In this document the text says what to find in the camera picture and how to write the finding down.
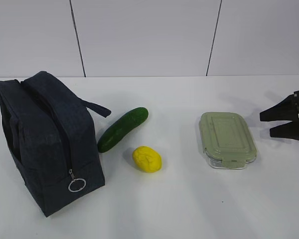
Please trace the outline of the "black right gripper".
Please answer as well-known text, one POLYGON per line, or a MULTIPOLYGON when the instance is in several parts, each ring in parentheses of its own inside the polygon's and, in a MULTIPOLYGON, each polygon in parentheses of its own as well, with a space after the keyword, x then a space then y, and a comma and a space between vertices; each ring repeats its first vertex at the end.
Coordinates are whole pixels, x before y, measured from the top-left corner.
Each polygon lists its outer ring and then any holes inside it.
POLYGON ((260 121, 279 120, 292 122, 271 128, 270 137, 299 141, 299 91, 295 91, 277 105, 260 112, 260 121))

